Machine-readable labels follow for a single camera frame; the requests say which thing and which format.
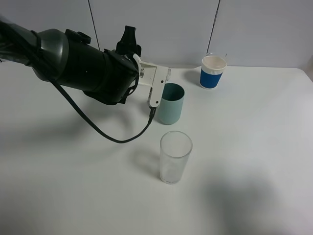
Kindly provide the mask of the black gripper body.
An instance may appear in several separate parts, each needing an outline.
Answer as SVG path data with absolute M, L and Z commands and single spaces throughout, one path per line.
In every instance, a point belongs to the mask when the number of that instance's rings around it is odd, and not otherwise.
M 104 75 L 93 91 L 83 93 L 106 105 L 124 103 L 130 93 L 130 86 L 138 77 L 138 64 L 128 55 L 120 55 L 115 50 L 105 50 Z

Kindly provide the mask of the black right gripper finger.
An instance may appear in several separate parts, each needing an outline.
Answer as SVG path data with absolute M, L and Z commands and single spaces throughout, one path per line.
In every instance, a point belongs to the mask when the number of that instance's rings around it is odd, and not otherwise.
M 124 33 L 121 40 L 116 45 L 115 52 L 120 55 L 137 54 L 141 56 L 142 48 L 137 44 L 135 38 L 136 28 L 132 26 L 125 26 Z

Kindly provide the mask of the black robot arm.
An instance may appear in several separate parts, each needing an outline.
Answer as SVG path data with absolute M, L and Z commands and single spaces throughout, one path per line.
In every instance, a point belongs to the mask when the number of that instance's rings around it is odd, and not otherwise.
M 135 31 L 126 26 L 114 50 L 99 50 L 82 32 L 36 32 L 1 17 L 0 58 L 31 67 L 42 81 L 54 80 L 101 103 L 116 105 L 125 103 L 138 86 L 139 66 L 133 56 L 141 54 L 141 46 Z

